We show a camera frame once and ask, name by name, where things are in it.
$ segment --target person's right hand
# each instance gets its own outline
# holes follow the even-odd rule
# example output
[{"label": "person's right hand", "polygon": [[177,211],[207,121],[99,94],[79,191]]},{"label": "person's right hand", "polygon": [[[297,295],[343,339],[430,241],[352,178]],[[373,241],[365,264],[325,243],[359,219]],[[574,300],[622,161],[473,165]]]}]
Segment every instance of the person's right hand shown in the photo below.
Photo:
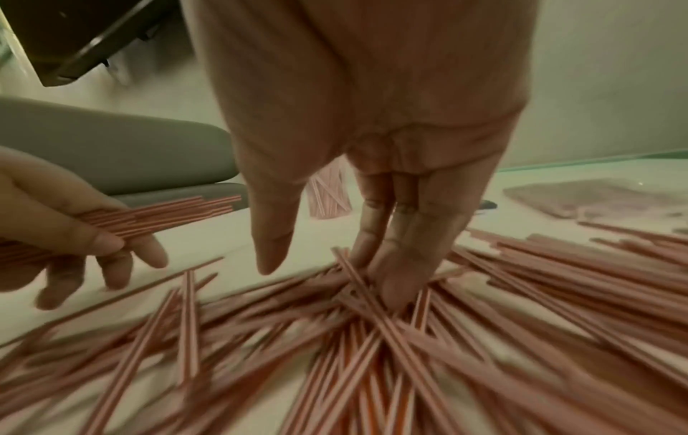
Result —
[{"label": "person's right hand", "polygon": [[351,252],[397,310],[468,224],[529,96],[537,0],[186,0],[251,201],[259,270],[346,154]]},{"label": "person's right hand", "polygon": [[63,254],[48,262],[0,264],[0,292],[24,287],[47,269],[47,286],[36,306],[52,310],[83,283],[87,255],[97,257],[105,284],[112,289],[129,283],[131,252],[150,266],[165,267],[167,254],[153,236],[125,243],[114,234],[71,217],[123,207],[59,166],[0,147],[0,238]]}]

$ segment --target wall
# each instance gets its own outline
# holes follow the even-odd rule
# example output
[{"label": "wall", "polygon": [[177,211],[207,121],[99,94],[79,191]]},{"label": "wall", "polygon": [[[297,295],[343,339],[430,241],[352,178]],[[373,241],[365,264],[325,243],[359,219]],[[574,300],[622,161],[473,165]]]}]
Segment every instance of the wall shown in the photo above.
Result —
[{"label": "wall", "polygon": [[[519,166],[684,148],[688,2],[545,0],[531,106],[502,164]],[[78,82],[46,89],[15,61],[5,94],[222,125],[179,18]]]}]

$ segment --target white table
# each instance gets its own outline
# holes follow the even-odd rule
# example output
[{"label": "white table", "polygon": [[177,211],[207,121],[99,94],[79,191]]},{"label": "white table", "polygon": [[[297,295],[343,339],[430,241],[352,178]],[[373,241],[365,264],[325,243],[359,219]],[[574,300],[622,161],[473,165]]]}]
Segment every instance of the white table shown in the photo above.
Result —
[{"label": "white table", "polygon": [[[585,241],[589,237],[599,234],[610,237],[610,233],[585,229],[570,221],[551,219],[537,214],[524,206],[506,199],[502,194],[502,190],[506,187],[526,183],[604,177],[630,178],[680,191],[687,184],[686,181],[688,181],[688,160],[650,159],[498,173],[489,185],[485,195],[486,199],[496,202],[498,208],[476,215],[471,226],[516,237],[525,237],[531,233],[539,232],[577,242]],[[348,246],[353,242],[358,230],[362,199],[353,185],[350,186],[349,192],[352,196],[354,212],[350,216],[340,219],[329,221],[310,219],[307,213],[307,205],[304,202],[290,254],[287,261],[276,272],[277,276],[292,274],[302,269],[327,263],[332,260],[329,250],[332,246]],[[684,226],[682,221],[669,219],[633,219],[628,224],[645,229],[659,230]],[[467,236],[463,236],[461,239],[462,243],[465,244],[485,246],[481,242],[469,240]],[[130,288],[145,284],[184,267],[204,262],[219,254],[225,255],[224,261],[207,267],[197,274],[199,278],[205,276],[206,273],[220,272],[219,277],[203,291],[203,297],[224,294],[266,279],[261,277],[255,270],[248,210],[220,216],[208,221],[188,225],[184,228],[166,231],[160,234],[160,240],[165,244],[170,253],[170,267],[165,271],[153,271],[141,264],[137,264],[135,278]],[[99,302],[108,297],[108,295],[112,295],[103,292],[102,279],[98,276],[96,265],[89,263],[87,269],[88,276],[85,286],[65,303],[62,308],[55,312],[41,312],[33,308],[32,300],[42,286],[42,279],[38,279],[22,291],[0,295],[0,340],[4,341],[12,338],[45,321],[74,312]],[[115,305],[95,315],[84,317],[70,324],[68,328],[61,331],[61,334],[90,329],[96,325],[120,321],[151,312],[170,287],[171,285],[161,286],[158,290],[147,292],[142,297],[133,298],[128,302]],[[542,310],[536,309],[535,312],[543,316],[549,315]],[[516,355],[511,355],[511,351],[506,348],[504,352],[506,358],[517,358]],[[265,395],[265,399],[257,404],[257,407],[251,414],[243,419],[232,433],[266,435],[272,433],[272,428],[279,426],[281,417],[291,403],[291,398],[301,381],[299,373],[302,373],[303,370],[303,367],[299,367],[293,373],[286,375],[286,378],[280,381],[277,387],[273,388],[269,394]],[[59,414],[60,410],[86,400],[89,391],[92,394],[96,394],[107,379],[108,377],[105,377],[84,388],[85,392],[80,392],[74,398],[70,398],[60,404],[53,410],[53,413]],[[160,376],[156,377],[155,374],[143,376],[142,379],[138,380],[123,399],[109,427],[116,427],[118,421],[122,421],[132,409],[140,405],[142,400],[150,397],[151,391],[159,391],[161,382],[162,378]],[[77,412],[66,414],[66,417],[57,419],[54,423],[57,426],[46,426],[35,433],[72,433],[76,428],[80,427],[89,409],[90,406],[84,405]],[[8,433],[5,428],[9,428],[9,422],[0,425],[0,435]]]}]

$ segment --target television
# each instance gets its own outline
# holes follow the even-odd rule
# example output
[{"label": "television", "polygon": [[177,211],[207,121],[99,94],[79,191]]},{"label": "television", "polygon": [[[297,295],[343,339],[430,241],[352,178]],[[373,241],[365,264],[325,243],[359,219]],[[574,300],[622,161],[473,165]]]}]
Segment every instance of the television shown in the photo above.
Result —
[{"label": "television", "polygon": [[178,8],[178,0],[0,0],[44,86],[74,82]]}]

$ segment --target palm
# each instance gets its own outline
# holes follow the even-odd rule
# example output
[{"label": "palm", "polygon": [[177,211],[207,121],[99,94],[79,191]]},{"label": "palm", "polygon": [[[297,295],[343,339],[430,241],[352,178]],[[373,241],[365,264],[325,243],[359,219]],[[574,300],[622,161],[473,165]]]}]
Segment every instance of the palm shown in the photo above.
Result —
[{"label": "palm", "polygon": [[467,224],[525,105],[535,4],[190,1],[252,195],[261,269],[286,255],[307,178],[346,153],[366,199],[353,259],[373,260],[383,296],[398,279],[419,286]]}]

